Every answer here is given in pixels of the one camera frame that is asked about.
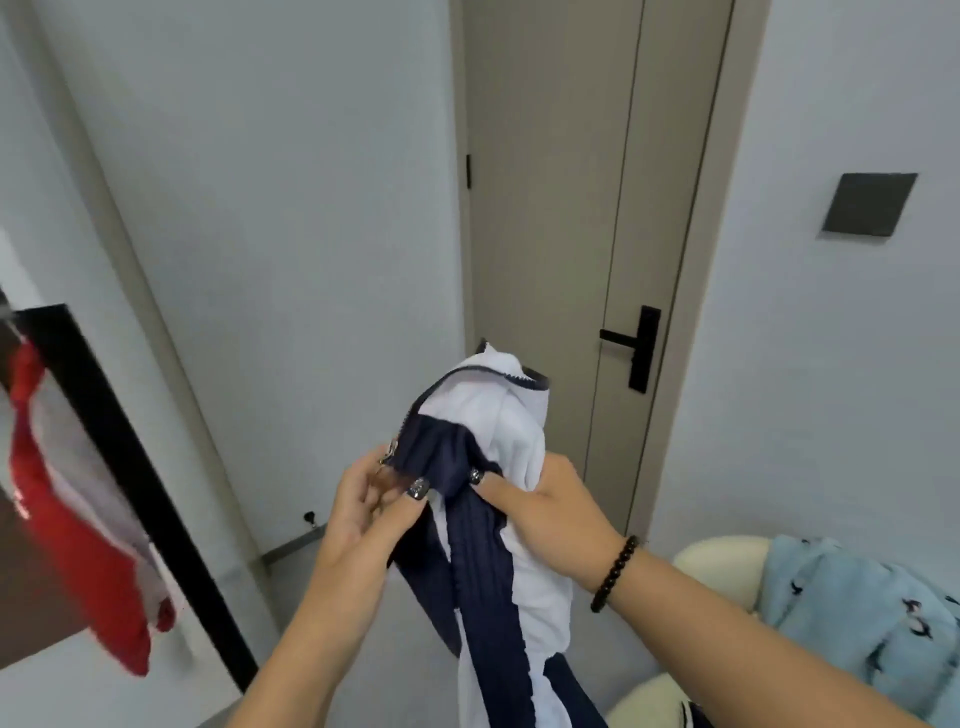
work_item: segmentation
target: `navy ribbed fabric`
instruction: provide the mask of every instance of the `navy ribbed fabric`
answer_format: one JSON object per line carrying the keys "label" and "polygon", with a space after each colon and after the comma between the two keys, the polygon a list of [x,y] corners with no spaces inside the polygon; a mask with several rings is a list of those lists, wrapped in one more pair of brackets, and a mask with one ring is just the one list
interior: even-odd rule
{"label": "navy ribbed fabric", "polygon": [[[474,369],[489,372],[483,367]],[[535,704],[527,644],[514,602],[515,556],[501,538],[507,519],[477,496],[468,482],[471,468],[502,473],[501,464],[487,458],[467,426],[420,413],[423,403],[449,376],[415,402],[389,460],[400,473],[427,478],[443,499],[440,529],[446,536],[449,557],[435,511],[427,508],[401,539],[394,559],[453,654],[460,656],[466,638],[487,724],[493,728],[543,728],[551,724],[551,718],[540,716],[538,723],[538,710],[545,709]],[[529,386],[545,387],[545,381],[534,380]],[[568,716],[559,717],[558,726],[606,725],[562,654],[547,660],[542,674],[560,699],[560,713],[565,709]],[[553,703],[550,707],[557,712]]]}

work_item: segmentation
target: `black beaded bracelet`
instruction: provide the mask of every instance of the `black beaded bracelet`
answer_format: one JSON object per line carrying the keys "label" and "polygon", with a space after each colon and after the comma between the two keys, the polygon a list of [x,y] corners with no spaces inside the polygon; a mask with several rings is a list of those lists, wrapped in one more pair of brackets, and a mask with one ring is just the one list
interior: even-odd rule
{"label": "black beaded bracelet", "polygon": [[627,562],[630,561],[630,557],[634,555],[634,551],[636,551],[636,545],[639,543],[639,538],[636,536],[631,536],[627,539],[627,543],[623,545],[623,550],[620,551],[620,555],[617,556],[616,561],[613,562],[610,573],[607,574],[607,578],[604,579],[603,584],[600,585],[600,589],[597,590],[597,593],[593,595],[593,601],[590,603],[590,610],[594,614],[607,606],[607,599],[610,597],[610,592],[613,591],[613,585],[616,584],[616,580],[620,578],[620,573],[623,571],[623,568],[627,566]]}

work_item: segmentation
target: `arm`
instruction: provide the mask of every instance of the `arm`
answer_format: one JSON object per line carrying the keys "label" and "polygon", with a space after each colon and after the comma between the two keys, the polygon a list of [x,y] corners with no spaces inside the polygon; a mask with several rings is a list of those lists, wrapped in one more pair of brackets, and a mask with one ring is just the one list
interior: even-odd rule
{"label": "arm", "polygon": [[[476,490],[514,521],[547,566],[589,592],[600,587],[623,547],[623,537],[560,456],[547,455],[533,493],[492,473]],[[718,728],[924,725],[646,551],[634,554],[609,603]]]}
{"label": "arm", "polygon": [[426,504],[397,487],[384,489],[384,478],[373,483],[382,453],[368,453],[344,473],[306,595],[229,728],[325,723],[373,621],[390,554]]}

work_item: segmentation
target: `black door handle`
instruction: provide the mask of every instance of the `black door handle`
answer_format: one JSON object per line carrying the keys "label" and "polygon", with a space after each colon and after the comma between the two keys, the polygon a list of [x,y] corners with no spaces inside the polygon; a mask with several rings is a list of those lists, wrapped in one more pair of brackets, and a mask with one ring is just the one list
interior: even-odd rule
{"label": "black door handle", "polygon": [[660,309],[645,305],[640,309],[640,322],[636,325],[636,336],[627,336],[606,328],[600,329],[600,338],[604,341],[634,350],[628,383],[631,389],[644,395],[650,383],[650,367],[654,363],[654,347],[657,345],[659,328]]}

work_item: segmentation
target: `door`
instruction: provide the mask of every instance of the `door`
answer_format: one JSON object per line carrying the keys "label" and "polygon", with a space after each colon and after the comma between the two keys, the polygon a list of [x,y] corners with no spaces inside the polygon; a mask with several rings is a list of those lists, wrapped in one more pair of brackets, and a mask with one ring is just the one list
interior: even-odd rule
{"label": "door", "polygon": [[[653,506],[636,476],[731,6],[464,8],[476,332],[550,376],[547,446],[621,529]],[[600,339],[641,310],[647,346]]]}

